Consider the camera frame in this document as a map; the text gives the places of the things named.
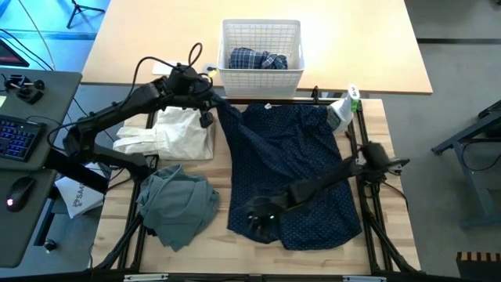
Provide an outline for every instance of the blue plaid shirt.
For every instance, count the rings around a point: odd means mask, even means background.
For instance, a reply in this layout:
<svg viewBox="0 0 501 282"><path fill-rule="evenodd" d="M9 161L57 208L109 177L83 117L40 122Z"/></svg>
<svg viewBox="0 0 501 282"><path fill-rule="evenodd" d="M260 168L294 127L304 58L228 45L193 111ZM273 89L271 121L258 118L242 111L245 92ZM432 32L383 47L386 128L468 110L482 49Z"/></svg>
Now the blue plaid shirt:
<svg viewBox="0 0 501 282"><path fill-rule="evenodd" d="M286 70L287 58L270 52L255 52L249 48L235 48L229 56L230 69Z"/></svg>

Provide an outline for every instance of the spray bottle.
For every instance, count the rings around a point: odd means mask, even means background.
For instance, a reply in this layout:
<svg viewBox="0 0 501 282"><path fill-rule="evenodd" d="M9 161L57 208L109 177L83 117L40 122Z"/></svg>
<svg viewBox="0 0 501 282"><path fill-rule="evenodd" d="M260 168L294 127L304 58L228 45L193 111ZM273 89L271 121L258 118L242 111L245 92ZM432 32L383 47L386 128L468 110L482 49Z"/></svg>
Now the spray bottle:
<svg viewBox="0 0 501 282"><path fill-rule="evenodd" d="M353 113L357 111L359 99L359 89L356 85L351 84L348 88L346 98L331 103L327 107L327 124L329 124L334 133L344 131L348 128L353 119Z"/></svg>

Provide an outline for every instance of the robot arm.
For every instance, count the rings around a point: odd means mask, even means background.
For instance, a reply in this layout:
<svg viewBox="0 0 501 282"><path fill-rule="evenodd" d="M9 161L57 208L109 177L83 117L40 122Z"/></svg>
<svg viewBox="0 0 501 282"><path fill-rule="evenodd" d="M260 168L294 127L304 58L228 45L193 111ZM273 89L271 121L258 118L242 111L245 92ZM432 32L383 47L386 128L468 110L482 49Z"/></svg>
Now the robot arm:
<svg viewBox="0 0 501 282"><path fill-rule="evenodd" d="M360 147L358 156L344 159L335 169L285 186L275 196L250 199L243 206L247 212L249 228L267 237L270 226L283 213L307 204L321 190L357 175L360 175L365 183L381 183L386 179L386 172L395 167L401 168L408 162L409 159L390 160L381 144L368 143Z"/></svg>
<svg viewBox="0 0 501 282"><path fill-rule="evenodd" d="M94 140L97 134L136 114L154 113L167 106L198 109L202 115L200 125L206 128L214 120L208 111L218 105L215 97L207 79L202 78L192 67L178 63L168 78L163 76L142 85L121 103L112 103L105 109L79 119L63 139L64 150L71 160L78 163L102 162L126 168L134 181L140 183L152 173L144 156L123 154L96 145Z"/></svg>

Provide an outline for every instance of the backlit keyboard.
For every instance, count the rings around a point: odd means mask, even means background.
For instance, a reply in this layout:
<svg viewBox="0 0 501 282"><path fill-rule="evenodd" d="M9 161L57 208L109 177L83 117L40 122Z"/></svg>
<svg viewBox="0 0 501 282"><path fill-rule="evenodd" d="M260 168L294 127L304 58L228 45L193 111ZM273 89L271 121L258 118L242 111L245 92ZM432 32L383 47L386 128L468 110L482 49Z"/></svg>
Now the backlit keyboard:
<svg viewBox="0 0 501 282"><path fill-rule="evenodd" d="M0 157L27 162L46 124L0 115Z"/></svg>

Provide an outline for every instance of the wooden work surface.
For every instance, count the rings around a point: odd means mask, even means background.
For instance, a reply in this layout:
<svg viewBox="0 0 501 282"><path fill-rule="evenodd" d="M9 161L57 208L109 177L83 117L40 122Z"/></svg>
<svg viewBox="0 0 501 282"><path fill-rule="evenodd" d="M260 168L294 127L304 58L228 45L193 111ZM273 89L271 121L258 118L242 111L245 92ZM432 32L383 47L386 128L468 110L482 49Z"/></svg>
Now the wooden work surface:
<svg viewBox="0 0 501 282"><path fill-rule="evenodd" d="M306 67L299 89L346 91L355 83L368 93L432 92L403 0L113 0L82 83L131 84L143 57L186 62L196 42L204 45L194 66L202 71L217 64L224 19L300 20ZM144 62L137 82L156 78L152 69L153 61ZM218 76L214 85L222 85Z"/></svg>
<svg viewBox="0 0 501 282"><path fill-rule="evenodd" d="M382 143L389 156L393 156L390 133L380 99L363 100L369 139ZM161 245L157 237L147 236L142 253L142 272L169 273L273 273L273 274L367 274L369 261L363 233L339 248L323 251L288 251L279 241L260 244L226 229L231 194L231 157L224 132L217 121L215 128L214 160L184 161L186 173L199 172L221 195L221 205L214 221L197 235L192 243L178 252ZM125 126L146 125L146 115L138 115L125 122ZM342 157L351 156L350 143L343 133L335 135ZM159 168L178 162L161 161ZM111 184L128 178L123 172ZM388 183L401 189L397 176L388 175ZM359 199L355 179L350 179L359 212ZM132 194L132 182L114 188L106 195L103 213L94 241L94 262L101 262L117 243L124 231L128 206ZM413 232L405 201L395 191L381 186L380 200L383 207L387 234L411 266L419 269ZM384 267L380 242L374 240L378 262ZM129 250L129 260L135 249L135 237Z"/></svg>

